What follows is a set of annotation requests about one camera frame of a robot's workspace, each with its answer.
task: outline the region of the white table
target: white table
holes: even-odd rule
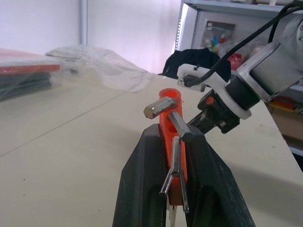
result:
[[[110,227],[121,170],[142,131],[143,109],[161,89],[182,93],[186,121],[203,94],[157,76],[130,93],[97,78],[0,103],[0,226]],[[303,177],[263,103],[227,134],[206,138],[231,168],[258,227],[303,223]],[[178,209],[177,226],[185,227]]]

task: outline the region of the clear plastic sheet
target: clear plastic sheet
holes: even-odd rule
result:
[[[56,48],[46,55],[60,61],[63,77],[85,76],[85,71],[93,70],[104,86],[122,91],[139,91],[155,75],[113,51],[98,47],[66,46]]]

